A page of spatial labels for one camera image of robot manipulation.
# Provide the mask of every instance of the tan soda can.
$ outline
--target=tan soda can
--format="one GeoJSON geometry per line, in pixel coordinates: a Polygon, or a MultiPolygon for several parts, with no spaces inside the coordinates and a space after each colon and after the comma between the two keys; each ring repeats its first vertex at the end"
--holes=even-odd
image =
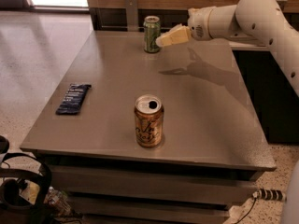
{"type": "Polygon", "coordinates": [[[161,143],[164,107],[154,95],[140,96],[135,102],[136,141],[142,147],[155,147],[161,143]]]}

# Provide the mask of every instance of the green soda can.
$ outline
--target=green soda can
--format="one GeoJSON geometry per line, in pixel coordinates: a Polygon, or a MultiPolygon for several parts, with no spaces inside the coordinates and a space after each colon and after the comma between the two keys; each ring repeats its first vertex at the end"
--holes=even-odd
{"type": "Polygon", "coordinates": [[[160,48],[156,44],[157,37],[161,33],[160,19],[156,16],[148,16],[144,19],[144,51],[156,53],[160,48]]]}

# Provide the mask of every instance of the table top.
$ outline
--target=table top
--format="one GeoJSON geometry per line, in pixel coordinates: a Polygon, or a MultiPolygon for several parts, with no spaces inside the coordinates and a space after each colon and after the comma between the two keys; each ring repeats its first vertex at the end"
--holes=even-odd
{"type": "Polygon", "coordinates": [[[39,153],[272,171],[276,168],[229,43],[191,41],[149,54],[144,35],[94,31],[21,148],[39,153]],[[88,83],[81,112],[55,111],[71,83],[88,83]],[[164,136],[135,140],[135,100],[158,96],[164,136]]]}

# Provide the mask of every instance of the can lid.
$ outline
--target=can lid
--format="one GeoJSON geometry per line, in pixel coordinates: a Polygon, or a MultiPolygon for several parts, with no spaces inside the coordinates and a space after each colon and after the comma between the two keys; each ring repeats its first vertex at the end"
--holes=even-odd
{"type": "Polygon", "coordinates": [[[148,23],[156,23],[158,22],[160,19],[157,16],[148,16],[144,19],[144,21],[148,22],[148,23]]]}
{"type": "Polygon", "coordinates": [[[135,107],[144,114],[154,114],[162,107],[162,102],[154,95],[145,94],[136,100],[135,107]]]}

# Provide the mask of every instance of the gray table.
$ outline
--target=gray table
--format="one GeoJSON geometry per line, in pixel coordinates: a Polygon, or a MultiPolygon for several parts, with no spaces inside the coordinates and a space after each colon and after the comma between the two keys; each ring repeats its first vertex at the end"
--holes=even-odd
{"type": "Polygon", "coordinates": [[[45,158],[78,210],[151,221],[222,223],[276,169],[221,39],[148,54],[142,33],[93,32],[21,148],[45,158]],[[56,116],[70,83],[93,88],[79,115],[56,116]],[[155,148],[135,140],[135,100],[147,93],[165,109],[155,148]]]}

